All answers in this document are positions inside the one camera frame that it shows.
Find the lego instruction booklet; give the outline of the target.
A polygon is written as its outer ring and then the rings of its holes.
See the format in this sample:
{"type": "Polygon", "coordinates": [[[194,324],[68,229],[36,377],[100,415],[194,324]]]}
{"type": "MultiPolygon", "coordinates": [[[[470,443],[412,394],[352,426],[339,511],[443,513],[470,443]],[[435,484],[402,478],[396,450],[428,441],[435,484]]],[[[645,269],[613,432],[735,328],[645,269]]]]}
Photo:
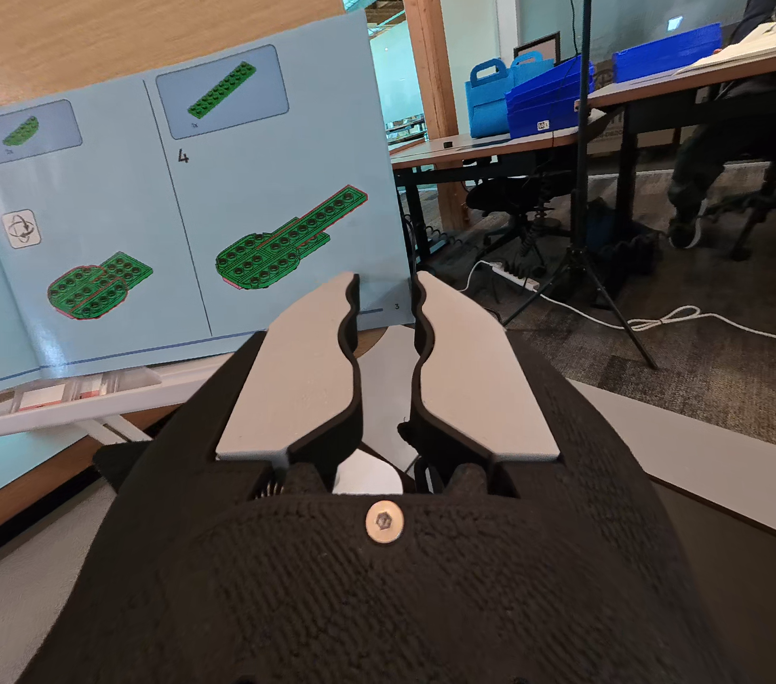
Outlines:
{"type": "Polygon", "coordinates": [[[411,320],[361,13],[2,106],[2,389],[214,356],[344,272],[411,320]]]}

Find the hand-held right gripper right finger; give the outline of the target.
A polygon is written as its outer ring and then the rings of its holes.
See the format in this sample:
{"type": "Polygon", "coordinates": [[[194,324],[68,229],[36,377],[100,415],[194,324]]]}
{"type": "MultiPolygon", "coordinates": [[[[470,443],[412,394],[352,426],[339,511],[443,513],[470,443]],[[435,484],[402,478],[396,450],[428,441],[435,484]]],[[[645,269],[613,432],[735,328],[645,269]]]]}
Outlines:
{"type": "Polygon", "coordinates": [[[430,272],[413,280],[418,360],[397,429],[434,466],[554,463],[560,456],[504,328],[430,272]]]}

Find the brown edged desk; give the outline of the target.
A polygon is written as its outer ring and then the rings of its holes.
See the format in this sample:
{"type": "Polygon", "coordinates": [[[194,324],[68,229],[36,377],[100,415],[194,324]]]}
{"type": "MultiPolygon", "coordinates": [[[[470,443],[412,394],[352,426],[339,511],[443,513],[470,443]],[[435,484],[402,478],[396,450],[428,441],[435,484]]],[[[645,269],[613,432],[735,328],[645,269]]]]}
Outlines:
{"type": "Polygon", "coordinates": [[[637,135],[691,125],[718,124],[748,116],[773,115],[774,90],[745,97],[699,103],[699,89],[713,88],[735,80],[764,76],[775,70],[775,57],[744,58],[721,67],[694,69],[684,74],[670,72],[610,84],[593,92],[591,107],[610,112],[624,109],[623,139],[619,152],[616,211],[633,214],[637,135]]]}
{"type": "Polygon", "coordinates": [[[393,152],[390,161],[395,185],[405,190],[413,229],[411,260],[423,263],[432,254],[420,204],[420,185],[529,176],[552,158],[574,152],[576,146],[577,127],[568,127],[515,139],[505,135],[480,139],[456,135],[393,152]]]}

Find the black framed screen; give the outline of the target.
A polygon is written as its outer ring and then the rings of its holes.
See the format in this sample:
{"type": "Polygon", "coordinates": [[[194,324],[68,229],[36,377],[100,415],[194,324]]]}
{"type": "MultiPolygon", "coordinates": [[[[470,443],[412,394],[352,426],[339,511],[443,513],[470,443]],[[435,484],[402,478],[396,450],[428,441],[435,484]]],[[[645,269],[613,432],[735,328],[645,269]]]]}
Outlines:
{"type": "Polygon", "coordinates": [[[529,41],[514,48],[514,58],[532,53],[539,53],[543,60],[552,60],[554,65],[561,62],[560,32],[556,31],[547,36],[529,41]]]}

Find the black bag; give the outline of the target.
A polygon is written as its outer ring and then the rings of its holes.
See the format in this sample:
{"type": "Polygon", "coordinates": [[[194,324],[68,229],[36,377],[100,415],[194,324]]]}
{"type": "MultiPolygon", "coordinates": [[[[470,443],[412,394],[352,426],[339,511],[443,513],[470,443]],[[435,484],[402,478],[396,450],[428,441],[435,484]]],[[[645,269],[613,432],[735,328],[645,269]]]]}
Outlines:
{"type": "Polygon", "coordinates": [[[587,247],[597,276],[616,299],[634,275],[649,276],[661,260],[661,233],[640,222],[626,223],[618,230],[616,210],[601,197],[587,205],[587,247]]]}

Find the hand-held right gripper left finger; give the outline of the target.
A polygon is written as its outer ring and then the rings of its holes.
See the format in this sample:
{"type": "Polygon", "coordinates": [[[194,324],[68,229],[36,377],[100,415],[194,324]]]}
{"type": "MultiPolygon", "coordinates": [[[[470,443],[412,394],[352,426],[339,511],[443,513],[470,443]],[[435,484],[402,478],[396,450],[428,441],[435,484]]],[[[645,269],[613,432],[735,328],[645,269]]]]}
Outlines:
{"type": "Polygon", "coordinates": [[[222,461],[337,469],[363,438],[359,276],[343,272],[268,327],[216,448],[222,461]]]}

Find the grey desk with wooden edge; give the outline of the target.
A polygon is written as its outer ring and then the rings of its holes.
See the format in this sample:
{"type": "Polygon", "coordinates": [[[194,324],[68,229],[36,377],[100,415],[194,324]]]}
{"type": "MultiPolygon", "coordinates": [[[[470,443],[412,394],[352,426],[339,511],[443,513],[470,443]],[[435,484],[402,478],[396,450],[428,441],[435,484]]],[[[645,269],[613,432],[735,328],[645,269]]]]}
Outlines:
{"type": "Polygon", "coordinates": [[[2,545],[99,479],[92,465],[99,447],[95,439],[85,436],[2,487],[2,545]]]}

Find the white power strip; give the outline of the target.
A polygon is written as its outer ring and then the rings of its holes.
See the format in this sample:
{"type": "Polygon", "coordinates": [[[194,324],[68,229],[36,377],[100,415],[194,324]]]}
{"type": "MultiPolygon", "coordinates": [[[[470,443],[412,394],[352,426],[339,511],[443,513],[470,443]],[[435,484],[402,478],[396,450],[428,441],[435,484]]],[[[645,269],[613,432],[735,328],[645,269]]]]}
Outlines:
{"type": "Polygon", "coordinates": [[[487,262],[487,264],[490,266],[490,269],[493,271],[493,274],[500,276],[502,279],[509,281],[510,283],[526,291],[533,293],[538,291],[540,288],[540,284],[538,281],[535,281],[528,276],[520,277],[509,271],[506,271],[504,268],[504,265],[501,264],[500,262],[487,262]]]}

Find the blue plastic bin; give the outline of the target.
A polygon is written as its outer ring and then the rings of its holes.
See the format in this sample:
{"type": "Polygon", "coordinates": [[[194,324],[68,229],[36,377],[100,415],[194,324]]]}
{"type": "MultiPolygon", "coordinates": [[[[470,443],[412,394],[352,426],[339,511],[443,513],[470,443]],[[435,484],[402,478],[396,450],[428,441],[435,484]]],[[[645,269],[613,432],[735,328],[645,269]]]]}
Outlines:
{"type": "Polygon", "coordinates": [[[712,55],[722,43],[723,28],[717,22],[618,51],[612,56],[614,82],[690,66],[712,55]]]}

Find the black tripod stand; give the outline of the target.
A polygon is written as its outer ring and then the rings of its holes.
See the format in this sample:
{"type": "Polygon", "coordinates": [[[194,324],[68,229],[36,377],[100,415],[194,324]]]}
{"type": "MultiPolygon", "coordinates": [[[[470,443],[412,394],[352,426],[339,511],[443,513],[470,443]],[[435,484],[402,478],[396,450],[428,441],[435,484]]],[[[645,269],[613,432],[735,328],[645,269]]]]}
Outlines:
{"type": "Polygon", "coordinates": [[[640,355],[651,369],[658,369],[658,366],[645,349],[644,345],[635,334],[628,320],[624,318],[615,301],[612,300],[609,292],[598,278],[595,267],[590,261],[587,249],[587,205],[588,205],[588,168],[587,168],[587,142],[589,133],[590,105],[588,101],[590,88],[590,31],[592,20],[593,0],[583,0],[582,10],[582,31],[581,31],[581,52],[580,52],[580,94],[578,107],[578,126],[577,126],[577,168],[576,185],[571,193],[571,235],[569,246],[559,263],[556,271],[549,277],[548,281],[542,285],[538,291],[535,291],[515,312],[509,315],[503,322],[503,327],[515,320],[522,312],[531,306],[539,298],[542,298],[545,292],[561,281],[564,277],[573,278],[580,273],[584,274],[587,280],[595,287],[597,294],[603,297],[606,305],[614,313],[618,326],[624,330],[632,341],[640,355]]]}

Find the blue felt bag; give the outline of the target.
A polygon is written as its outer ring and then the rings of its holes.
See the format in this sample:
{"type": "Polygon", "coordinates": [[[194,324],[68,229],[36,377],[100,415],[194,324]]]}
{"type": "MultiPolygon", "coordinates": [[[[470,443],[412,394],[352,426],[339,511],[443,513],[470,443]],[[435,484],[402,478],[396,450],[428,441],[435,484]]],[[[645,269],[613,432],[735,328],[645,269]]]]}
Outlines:
{"type": "Polygon", "coordinates": [[[529,51],[519,55],[509,68],[512,87],[524,84],[554,67],[555,61],[552,58],[543,58],[539,51],[529,51]]]}
{"type": "Polygon", "coordinates": [[[465,84],[472,138],[508,133],[505,95],[512,89],[512,75],[500,58],[492,58],[472,68],[465,84]]]}

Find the wooden pillar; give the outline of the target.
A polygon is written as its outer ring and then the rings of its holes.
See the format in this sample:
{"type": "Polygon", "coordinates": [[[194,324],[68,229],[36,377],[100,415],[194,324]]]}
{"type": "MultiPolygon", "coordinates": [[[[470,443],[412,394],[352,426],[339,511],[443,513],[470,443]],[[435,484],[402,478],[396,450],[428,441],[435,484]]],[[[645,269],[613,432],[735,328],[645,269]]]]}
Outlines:
{"type": "Polygon", "coordinates": [[[459,134],[441,0],[403,0],[424,119],[432,141],[459,134]]]}

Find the black office chair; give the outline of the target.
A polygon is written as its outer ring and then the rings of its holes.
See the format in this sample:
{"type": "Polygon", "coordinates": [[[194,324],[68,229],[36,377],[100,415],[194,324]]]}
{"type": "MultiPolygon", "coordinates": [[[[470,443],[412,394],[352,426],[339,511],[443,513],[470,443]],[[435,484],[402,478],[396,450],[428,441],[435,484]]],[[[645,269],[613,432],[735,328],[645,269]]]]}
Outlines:
{"type": "Polygon", "coordinates": [[[764,223],[775,209],[775,162],[770,162],[763,173],[763,182],[757,191],[727,196],[707,207],[702,217],[717,222],[724,213],[750,214],[730,250],[732,261],[741,262],[751,257],[750,236],[758,224],[764,223]]]}
{"type": "Polygon", "coordinates": [[[538,257],[536,272],[546,272],[546,261],[537,247],[542,236],[569,237],[570,232],[546,220],[548,203],[558,197],[571,194],[575,178],[570,171],[550,171],[533,176],[497,177],[488,179],[469,190],[466,205],[484,215],[494,212],[507,213],[510,222],[494,231],[500,234],[495,243],[490,243],[492,234],[486,234],[486,247],[477,255],[477,261],[485,260],[491,253],[519,238],[521,246],[518,258],[523,259],[530,252],[538,257]]]}

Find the white papers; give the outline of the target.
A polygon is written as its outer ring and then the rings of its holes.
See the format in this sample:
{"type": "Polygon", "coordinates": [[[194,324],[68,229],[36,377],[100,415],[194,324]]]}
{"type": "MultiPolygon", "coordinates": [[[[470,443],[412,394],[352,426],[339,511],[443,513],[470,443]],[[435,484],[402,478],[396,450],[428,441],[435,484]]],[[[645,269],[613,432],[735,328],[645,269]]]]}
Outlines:
{"type": "Polygon", "coordinates": [[[749,61],[775,57],[775,22],[764,22],[755,27],[740,42],[731,44],[693,64],[679,68],[675,75],[684,75],[714,68],[737,66],[749,61]]]}

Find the stack of blue trays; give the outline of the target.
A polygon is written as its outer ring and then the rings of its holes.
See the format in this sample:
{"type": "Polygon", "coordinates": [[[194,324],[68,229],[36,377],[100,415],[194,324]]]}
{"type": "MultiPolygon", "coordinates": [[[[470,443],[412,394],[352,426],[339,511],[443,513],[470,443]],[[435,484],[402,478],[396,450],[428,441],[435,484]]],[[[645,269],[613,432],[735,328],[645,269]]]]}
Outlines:
{"type": "Polygon", "coordinates": [[[575,127],[581,81],[594,90],[595,68],[582,72],[581,56],[526,80],[505,94],[508,131],[512,139],[575,127]]]}

